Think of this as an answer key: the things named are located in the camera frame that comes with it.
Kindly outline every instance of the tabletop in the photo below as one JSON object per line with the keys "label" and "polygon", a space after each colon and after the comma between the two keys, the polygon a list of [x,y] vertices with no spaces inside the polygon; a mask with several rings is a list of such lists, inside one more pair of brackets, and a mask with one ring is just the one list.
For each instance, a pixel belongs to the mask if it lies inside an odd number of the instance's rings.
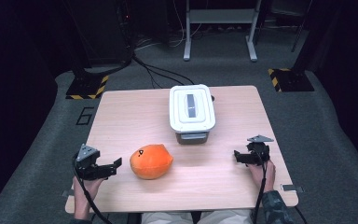
{"label": "tabletop", "polygon": [[[170,126],[169,89],[103,94],[87,145],[101,151],[97,164],[118,158],[123,164],[100,186],[94,202],[102,212],[253,208],[259,189],[233,152],[248,153],[247,138],[259,134],[274,139],[266,143],[276,166],[274,188],[287,206],[298,203],[295,192],[281,190],[281,184],[290,185],[292,180],[256,87],[210,87],[210,91],[216,124],[200,145],[177,143]],[[150,144],[163,144],[173,163],[164,176],[143,180],[131,170],[130,157]],[[73,213],[72,196],[65,210]]]}

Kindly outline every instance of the container lid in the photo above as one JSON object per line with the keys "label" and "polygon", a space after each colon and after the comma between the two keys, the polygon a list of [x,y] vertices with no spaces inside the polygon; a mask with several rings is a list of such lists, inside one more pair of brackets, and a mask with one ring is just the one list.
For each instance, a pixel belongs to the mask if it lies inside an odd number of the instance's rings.
{"label": "container lid", "polygon": [[215,125],[209,88],[202,84],[172,87],[170,124],[178,133],[209,132]]}

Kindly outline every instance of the person's hand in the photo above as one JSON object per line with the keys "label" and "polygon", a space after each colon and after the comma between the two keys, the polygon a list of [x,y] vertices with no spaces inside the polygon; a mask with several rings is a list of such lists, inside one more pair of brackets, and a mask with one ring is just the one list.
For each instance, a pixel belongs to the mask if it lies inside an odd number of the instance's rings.
{"label": "person's hand", "polygon": [[[266,166],[266,186],[264,187],[264,192],[274,190],[275,182],[275,165],[272,161],[267,161],[264,163]],[[252,178],[257,186],[261,187],[261,182],[263,180],[263,167],[261,165],[257,166],[254,164],[248,164],[249,170],[252,173]]]}
{"label": "person's hand", "polygon": [[[84,191],[81,188],[77,178],[74,176],[74,192],[75,192],[75,219],[83,219],[86,220],[89,218],[89,211],[90,211],[90,204],[87,201],[86,196],[84,195]],[[84,180],[84,187],[89,192],[89,196],[92,200],[95,199],[97,196],[98,188],[103,183],[103,179],[96,179],[96,180]]]}

